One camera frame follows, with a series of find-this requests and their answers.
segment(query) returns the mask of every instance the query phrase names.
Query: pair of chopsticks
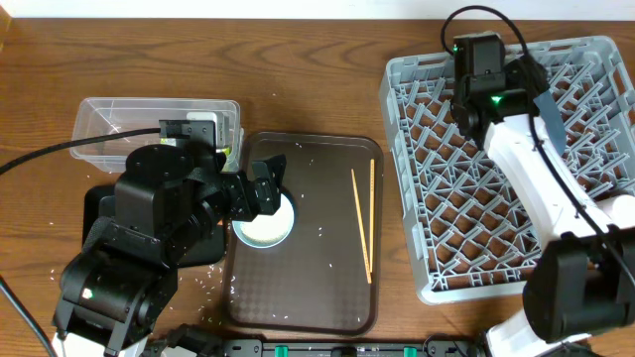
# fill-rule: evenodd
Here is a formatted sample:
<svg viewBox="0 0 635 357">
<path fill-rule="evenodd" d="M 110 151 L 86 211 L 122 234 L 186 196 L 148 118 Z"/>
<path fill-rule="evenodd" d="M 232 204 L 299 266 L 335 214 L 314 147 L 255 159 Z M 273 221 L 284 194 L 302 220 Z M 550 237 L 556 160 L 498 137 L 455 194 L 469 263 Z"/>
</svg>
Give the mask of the pair of chopsticks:
<svg viewBox="0 0 635 357">
<path fill-rule="evenodd" d="M 364 234 L 364 223 L 361 219 L 361 207 L 359 206 L 359 194 L 357 193 L 357 181 L 355 180 L 355 170 L 350 169 L 353 178 L 353 192 L 355 193 L 355 206 L 357 207 L 357 223 L 359 224 L 359 236 L 361 238 L 361 250 L 364 255 L 364 267 L 366 268 L 366 281 L 372 283 L 370 273 L 373 272 L 373 234 L 375 231 L 375 160 L 370 160 L 370 264 L 368 264 L 368 254 L 366 253 L 366 235 Z"/>
</svg>

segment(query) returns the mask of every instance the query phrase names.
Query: white background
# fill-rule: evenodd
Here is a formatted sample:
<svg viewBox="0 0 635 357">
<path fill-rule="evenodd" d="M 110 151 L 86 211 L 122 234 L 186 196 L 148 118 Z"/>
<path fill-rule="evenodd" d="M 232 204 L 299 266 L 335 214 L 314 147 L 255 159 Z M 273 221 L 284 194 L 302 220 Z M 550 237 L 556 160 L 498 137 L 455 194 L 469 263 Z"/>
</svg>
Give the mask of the white background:
<svg viewBox="0 0 635 357">
<path fill-rule="evenodd" d="M 474 4 L 512 19 L 635 20 L 635 0 L 0 0 L 12 17 L 88 18 L 445 19 Z"/>
</svg>

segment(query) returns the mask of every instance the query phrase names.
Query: wooden surface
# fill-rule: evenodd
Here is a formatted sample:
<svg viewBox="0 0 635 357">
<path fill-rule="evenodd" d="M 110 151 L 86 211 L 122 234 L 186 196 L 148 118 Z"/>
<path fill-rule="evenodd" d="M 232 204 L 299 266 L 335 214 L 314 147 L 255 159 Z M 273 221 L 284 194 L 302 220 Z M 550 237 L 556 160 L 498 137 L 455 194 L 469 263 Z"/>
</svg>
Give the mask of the wooden surface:
<svg viewBox="0 0 635 357">
<path fill-rule="evenodd" d="M 441 25 L 15 19 L 0 54 L 0 162 L 68 140 L 77 106 L 88 96 L 234 99 L 247 134 L 365 133 L 387 153 L 378 99 L 386 62 L 440 52 Z M 528 42 L 610 36 L 635 77 L 635 23 L 521 22 L 519 27 Z M 514 41 L 500 22 L 456 22 L 449 35 L 484 30 L 500 31 Z M 385 155 L 379 317 L 364 338 L 422 341 L 435 332 L 475 336 L 518 310 L 520 297 L 440 306 L 417 299 L 397 178 L 392 158 Z M 49 335 L 60 274 L 79 252 L 83 196 L 94 185 L 114 180 L 115 175 L 72 159 L 68 151 L 0 178 L 0 272 Z M 180 289 L 160 317 L 155 336 L 181 323 L 235 335 L 235 328 L 218 324 L 220 267 L 209 282 L 217 285 L 211 295 L 202 294 L 194 281 L 206 278 L 208 267 L 182 271 Z M 634 331 L 613 331 L 591 342 L 600 354 L 635 355 Z M 249 332 L 268 338 L 331 338 Z M 43 354 L 3 298 L 0 346 L 0 356 Z"/>
</svg>

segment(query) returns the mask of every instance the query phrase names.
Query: green object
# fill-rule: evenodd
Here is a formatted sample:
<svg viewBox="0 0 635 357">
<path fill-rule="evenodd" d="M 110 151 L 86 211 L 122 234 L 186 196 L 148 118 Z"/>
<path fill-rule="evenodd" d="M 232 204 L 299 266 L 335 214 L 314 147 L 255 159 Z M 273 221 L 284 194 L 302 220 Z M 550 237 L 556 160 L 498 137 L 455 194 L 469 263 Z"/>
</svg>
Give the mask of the green object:
<svg viewBox="0 0 635 357">
<path fill-rule="evenodd" d="M 417 357 L 417 348 L 404 347 L 404 357 Z"/>
<path fill-rule="evenodd" d="M 289 357 L 289 347 L 276 346 L 276 357 Z"/>
</svg>

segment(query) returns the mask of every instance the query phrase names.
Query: black tray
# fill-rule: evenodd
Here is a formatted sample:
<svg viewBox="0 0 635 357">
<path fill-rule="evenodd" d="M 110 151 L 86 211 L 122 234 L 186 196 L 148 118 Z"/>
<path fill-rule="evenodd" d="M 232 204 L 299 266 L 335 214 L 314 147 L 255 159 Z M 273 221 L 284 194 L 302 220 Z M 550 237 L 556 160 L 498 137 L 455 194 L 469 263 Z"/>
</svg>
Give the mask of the black tray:
<svg viewBox="0 0 635 357">
<path fill-rule="evenodd" d="M 231 237 L 223 312 L 244 327 L 363 334 L 377 315 L 381 149 L 366 138 L 259 133 L 245 143 L 241 167 L 253 179 L 251 162 L 278 154 L 287 156 L 283 187 L 295 208 L 294 228 L 282 243 L 266 249 Z M 368 285 L 350 169 L 355 169 L 370 249 L 370 159 L 375 160 L 375 232 Z"/>
</svg>

